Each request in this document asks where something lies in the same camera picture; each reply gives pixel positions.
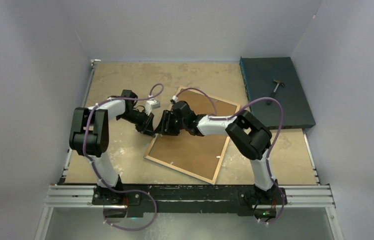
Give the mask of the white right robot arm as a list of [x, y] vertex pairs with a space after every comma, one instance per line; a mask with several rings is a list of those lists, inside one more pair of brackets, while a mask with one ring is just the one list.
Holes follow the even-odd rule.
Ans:
[[272, 174], [269, 158], [275, 141], [270, 130], [252, 113], [243, 109], [232, 116], [195, 114], [182, 100], [163, 112], [155, 133], [177, 136], [181, 130], [192, 136], [229, 137], [239, 152], [250, 160], [256, 199], [266, 204], [275, 197], [277, 180]]

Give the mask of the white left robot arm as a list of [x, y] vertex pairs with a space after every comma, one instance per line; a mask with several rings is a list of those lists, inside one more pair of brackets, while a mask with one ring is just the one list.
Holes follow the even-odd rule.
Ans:
[[124, 190], [120, 175], [113, 169], [107, 153], [109, 145], [109, 121], [123, 119], [135, 125], [135, 129], [144, 135], [154, 137], [156, 134], [173, 133], [177, 120], [175, 116], [164, 111], [157, 129], [153, 127], [154, 115], [151, 112], [156, 101], [150, 93], [144, 98], [146, 106], [142, 111], [136, 109], [140, 98], [131, 90], [124, 89], [121, 95], [112, 95], [92, 107], [77, 107], [73, 112], [69, 134], [69, 146], [80, 156], [87, 158], [95, 173], [97, 186], [94, 189], [94, 201], [105, 204], [119, 204], [134, 197], [150, 193], [140, 189]]

